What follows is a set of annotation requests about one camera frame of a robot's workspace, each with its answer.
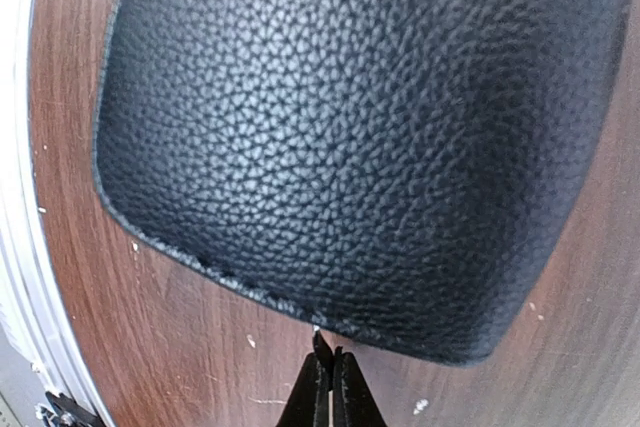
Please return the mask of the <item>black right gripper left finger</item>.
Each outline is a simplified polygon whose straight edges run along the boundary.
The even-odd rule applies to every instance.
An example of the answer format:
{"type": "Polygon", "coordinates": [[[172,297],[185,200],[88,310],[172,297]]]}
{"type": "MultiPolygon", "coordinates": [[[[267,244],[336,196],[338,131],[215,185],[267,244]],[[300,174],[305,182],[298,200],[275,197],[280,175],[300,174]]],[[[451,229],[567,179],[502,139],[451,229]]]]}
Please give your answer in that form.
{"type": "Polygon", "coordinates": [[[316,353],[306,356],[277,427],[328,427],[331,374],[316,353]]]}

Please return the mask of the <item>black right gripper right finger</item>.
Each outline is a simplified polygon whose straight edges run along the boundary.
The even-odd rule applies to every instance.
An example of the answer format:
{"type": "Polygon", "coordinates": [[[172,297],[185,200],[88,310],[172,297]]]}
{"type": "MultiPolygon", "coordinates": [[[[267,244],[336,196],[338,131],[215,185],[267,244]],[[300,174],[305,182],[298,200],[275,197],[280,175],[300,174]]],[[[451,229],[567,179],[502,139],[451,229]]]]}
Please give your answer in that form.
{"type": "Polygon", "coordinates": [[[355,356],[337,347],[332,377],[335,427],[385,427],[355,356]]]}

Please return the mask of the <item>black zippered tool case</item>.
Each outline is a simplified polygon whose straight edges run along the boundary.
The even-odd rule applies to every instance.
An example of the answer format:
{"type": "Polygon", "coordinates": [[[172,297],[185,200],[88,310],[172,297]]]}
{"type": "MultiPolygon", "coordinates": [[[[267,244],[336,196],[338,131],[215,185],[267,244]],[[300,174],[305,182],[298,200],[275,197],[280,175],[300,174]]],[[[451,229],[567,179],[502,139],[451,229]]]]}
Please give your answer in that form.
{"type": "Polygon", "coordinates": [[[629,3],[119,0],[97,191],[264,306],[481,361],[583,186],[629,3]]]}

